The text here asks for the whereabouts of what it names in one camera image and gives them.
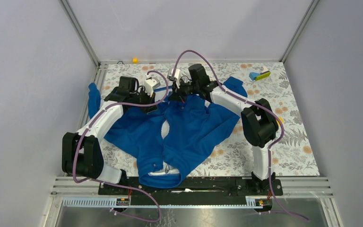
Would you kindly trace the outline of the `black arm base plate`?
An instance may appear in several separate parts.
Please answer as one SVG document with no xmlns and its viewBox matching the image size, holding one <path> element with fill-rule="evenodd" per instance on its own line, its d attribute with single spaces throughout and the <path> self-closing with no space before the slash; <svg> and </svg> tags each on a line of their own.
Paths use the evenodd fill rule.
<svg viewBox="0 0 363 227">
<path fill-rule="evenodd" d="M 130 202 L 130 206 L 210 206 L 233 207 L 261 206 L 273 195 L 284 194 L 281 181 L 273 179 L 252 179 L 251 177 L 188 177 L 179 186 L 160 189 L 142 185 L 137 177 L 127 177 L 121 181 L 131 190 L 102 185 L 98 194 L 119 197 L 120 203 Z"/>
</svg>

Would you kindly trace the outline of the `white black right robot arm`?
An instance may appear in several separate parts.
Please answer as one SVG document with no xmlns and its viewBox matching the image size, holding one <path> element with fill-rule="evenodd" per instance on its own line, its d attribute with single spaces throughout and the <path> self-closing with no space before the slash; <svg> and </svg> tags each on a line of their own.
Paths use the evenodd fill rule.
<svg viewBox="0 0 363 227">
<path fill-rule="evenodd" d="M 169 100 L 186 102 L 188 97 L 197 96 L 238 115 L 245 139 L 253 149 L 252 188 L 256 194 L 265 194 L 275 180 L 270 148 L 281 140 L 277 137 L 277 131 L 281 130 L 281 134 L 284 134 L 283 124 L 272 112 L 266 99 L 251 101 L 227 88 L 218 78 L 211 80 L 204 66 L 199 63 L 189 66 L 188 71 L 190 79 L 184 81 L 178 68 L 169 69 L 167 78 L 172 82 Z"/>
</svg>

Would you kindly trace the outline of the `blue zip jacket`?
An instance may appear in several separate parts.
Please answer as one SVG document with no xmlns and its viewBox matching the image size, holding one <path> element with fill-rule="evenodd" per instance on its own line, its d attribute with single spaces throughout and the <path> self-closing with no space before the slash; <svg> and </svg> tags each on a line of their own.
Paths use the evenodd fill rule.
<svg viewBox="0 0 363 227">
<path fill-rule="evenodd" d="M 191 95 L 184 102 L 162 102 L 150 113 L 131 107 L 104 139 L 136 159 L 141 184 L 168 189 L 203 163 L 232 134 L 239 118 Z"/>
</svg>

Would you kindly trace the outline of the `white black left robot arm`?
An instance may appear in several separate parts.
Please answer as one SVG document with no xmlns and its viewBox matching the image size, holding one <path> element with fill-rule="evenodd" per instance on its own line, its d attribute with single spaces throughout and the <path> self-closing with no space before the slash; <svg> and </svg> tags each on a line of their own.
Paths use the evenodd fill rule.
<svg viewBox="0 0 363 227">
<path fill-rule="evenodd" d="M 127 180 L 121 177 L 121 170 L 104 162 L 100 142 L 132 106 L 141 107 L 147 113 L 153 111 L 156 108 L 154 90 L 158 87 L 160 82 L 153 77 L 147 77 L 140 85 L 137 78 L 122 76 L 89 122 L 63 136 L 62 170 L 73 176 L 110 183 L 110 189 L 116 194 L 126 192 Z"/>
</svg>

